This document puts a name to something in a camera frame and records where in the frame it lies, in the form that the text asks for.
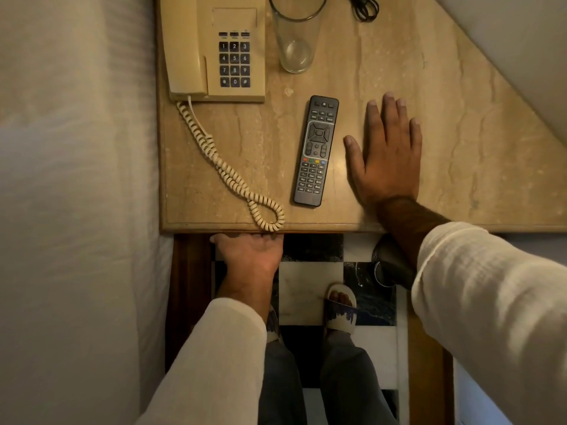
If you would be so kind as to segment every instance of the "beige marble surface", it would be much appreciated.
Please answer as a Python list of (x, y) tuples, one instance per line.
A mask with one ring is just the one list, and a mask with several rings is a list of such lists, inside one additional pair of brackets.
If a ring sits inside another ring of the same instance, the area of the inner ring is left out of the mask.
[[(250, 187), (283, 204), (285, 231), (380, 230), (351, 189), (342, 137), (362, 142), (366, 101), (388, 90), (422, 124), (422, 204), (495, 232), (567, 231), (567, 148), (434, 0), (381, 0), (371, 24), (353, 19), (348, 0), (329, 0), (315, 61), (301, 75), (280, 68), (271, 17), (267, 27), (266, 103), (195, 104), (195, 112)], [(169, 100), (159, 41), (162, 229), (255, 231)], [(291, 191), (313, 94), (340, 108), (322, 205), (306, 208)]]

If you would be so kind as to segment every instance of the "white sleeve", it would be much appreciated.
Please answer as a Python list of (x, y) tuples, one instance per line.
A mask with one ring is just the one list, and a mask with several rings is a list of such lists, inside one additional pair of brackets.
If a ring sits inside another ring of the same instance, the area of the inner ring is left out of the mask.
[(412, 302), (425, 331), (514, 425), (565, 423), (567, 268), (447, 223), (421, 245)]
[(256, 425), (265, 349), (259, 314), (211, 301), (137, 425)]

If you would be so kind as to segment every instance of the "brown wood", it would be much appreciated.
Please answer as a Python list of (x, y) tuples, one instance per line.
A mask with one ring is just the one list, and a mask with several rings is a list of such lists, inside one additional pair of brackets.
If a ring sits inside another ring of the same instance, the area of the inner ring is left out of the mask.
[(166, 370), (211, 301), (209, 235), (175, 235), (166, 317)]
[(411, 425), (455, 423), (452, 356), (429, 337), (408, 293), (409, 421)]
[[(380, 0), (368, 24), (353, 18), (349, 0), (329, 0), (315, 61), (299, 75), (281, 69), (270, 14), (266, 24), (265, 104), (199, 103), (195, 113), (250, 188), (284, 207), (286, 232), (380, 229), (354, 196), (341, 141), (362, 142), (365, 104), (386, 91), (421, 121), (423, 205), (490, 231), (567, 231), (567, 148), (435, 0)], [(169, 98), (159, 25), (157, 45), (162, 228), (256, 230)], [(340, 107), (322, 205), (307, 208), (291, 192), (314, 94)]]

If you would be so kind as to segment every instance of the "trousers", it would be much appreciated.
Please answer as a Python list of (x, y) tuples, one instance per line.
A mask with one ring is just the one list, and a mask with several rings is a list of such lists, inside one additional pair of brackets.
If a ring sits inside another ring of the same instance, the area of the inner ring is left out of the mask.
[[(331, 331), (322, 344), (321, 395), (329, 425), (397, 425), (364, 349)], [(259, 425), (307, 425), (293, 354), (278, 340), (266, 344)]]

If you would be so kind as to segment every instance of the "glass rim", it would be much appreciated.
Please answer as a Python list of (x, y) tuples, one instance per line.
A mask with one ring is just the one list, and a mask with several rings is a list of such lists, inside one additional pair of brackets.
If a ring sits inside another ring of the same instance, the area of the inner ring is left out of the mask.
[(315, 16), (317, 16), (319, 13), (321, 13), (322, 8), (325, 7), (325, 4), (327, 4), (327, 0), (323, 0), (322, 3), (321, 3), (321, 6), (319, 7), (319, 9), (318, 9), (315, 13), (313, 13), (313, 14), (311, 14), (311, 15), (305, 17), (305, 18), (292, 19), (292, 18), (290, 18), (290, 17), (285, 16), (283, 13), (281, 13), (281, 12), (276, 8), (276, 6), (274, 5), (274, 0), (268, 0), (268, 1), (270, 1), (270, 6), (272, 7), (273, 12), (274, 12), (277, 16), (279, 16), (279, 17), (282, 18), (282, 19), (285, 19), (286, 21), (290, 21), (290, 22), (305, 22), (305, 21), (308, 21), (308, 20), (310, 20), (310, 19), (313, 19)]

